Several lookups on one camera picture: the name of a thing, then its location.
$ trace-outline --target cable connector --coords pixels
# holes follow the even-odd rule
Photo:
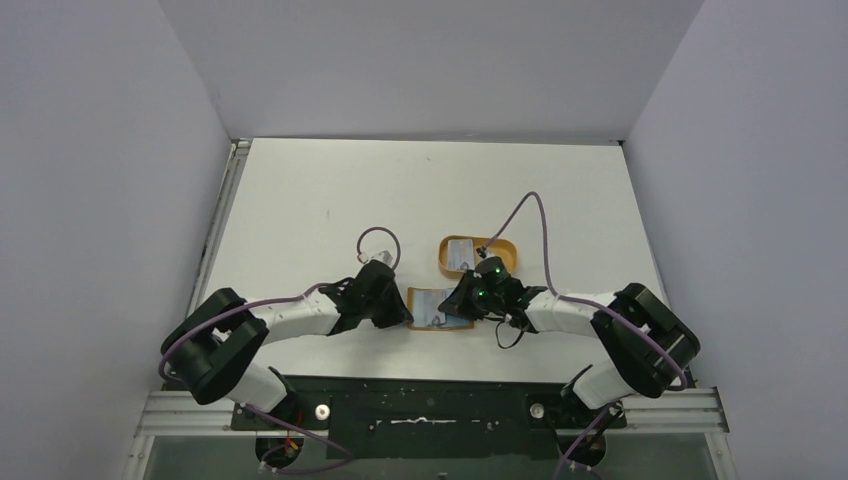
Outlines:
[[[394,257],[391,253],[389,253],[388,250],[383,250],[375,255],[371,255],[370,257],[366,252],[362,252],[356,256],[356,259],[359,260],[359,263],[363,265],[370,262],[371,260],[377,260],[378,262],[383,262],[386,265],[391,266],[392,262],[394,261]]]
[[[397,239],[397,235],[395,235],[394,232],[392,232],[386,227],[371,227],[365,229],[365,231],[362,232],[362,235],[360,235],[359,238],[356,240],[356,253],[359,254],[359,257],[357,258],[359,258],[359,261],[363,264],[368,263],[368,256],[365,256],[364,258],[362,257],[362,239],[365,238],[365,235],[368,235],[369,232],[373,232],[375,230],[386,232],[389,234],[390,237],[392,237],[392,240],[395,241],[395,247],[397,248],[397,258],[395,258],[394,263],[392,263],[393,257],[391,256],[391,254],[389,254],[388,252],[380,252],[377,255],[371,256],[370,260],[379,260],[388,265],[389,268],[391,268],[392,270],[396,269],[398,264],[400,263],[400,240]]]

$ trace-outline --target robotic arm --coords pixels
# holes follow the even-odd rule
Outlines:
[[[291,418],[291,389],[276,371],[253,362],[256,352],[287,338],[336,335],[363,319],[377,328],[411,321],[394,278],[391,268],[372,260],[356,278],[316,285],[302,297],[247,303],[232,289],[220,289],[162,343],[161,365],[170,364],[201,405],[227,397]],[[215,336],[215,329],[226,338]]]
[[[692,331],[643,285],[631,283],[615,293],[570,295],[571,302],[547,290],[524,287],[499,257],[490,256],[465,272],[439,310],[472,320],[494,314],[529,333],[566,332],[600,339],[610,359],[581,372],[564,395],[576,395],[591,410],[633,393],[657,398],[676,379],[666,359],[633,327],[680,367],[701,349]],[[587,306],[593,304],[607,308]],[[613,321],[610,313],[624,317],[632,327]]]

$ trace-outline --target gray wall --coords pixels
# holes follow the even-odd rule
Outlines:
[[[228,138],[155,0],[0,7],[0,465],[119,478]]]
[[[233,137],[623,139],[703,0],[160,0]]]
[[[743,479],[848,478],[848,3],[707,1],[625,144]]]

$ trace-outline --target glass panel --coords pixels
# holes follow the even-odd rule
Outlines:
[[[145,480],[259,480],[274,478],[258,472],[252,438],[158,437]],[[310,468],[332,462],[325,447],[307,440],[292,467]],[[610,435],[607,455],[598,465],[604,480],[716,480],[702,434]],[[531,461],[503,455],[485,459],[363,459],[331,472],[325,480],[492,480],[550,479],[555,460]],[[563,475],[573,480],[597,479],[586,472]]]

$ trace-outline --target black mounting plate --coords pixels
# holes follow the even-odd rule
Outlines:
[[[556,403],[562,383],[464,382],[350,377],[286,376],[303,410],[302,426],[329,428],[331,440],[356,458],[484,458],[517,454],[532,459],[561,455],[554,429],[583,429],[594,417],[560,411],[530,417],[530,405]],[[330,407],[328,421],[315,407]],[[242,411],[233,430],[278,427]],[[622,428],[622,416],[609,428]],[[328,449],[329,458],[342,458]]]

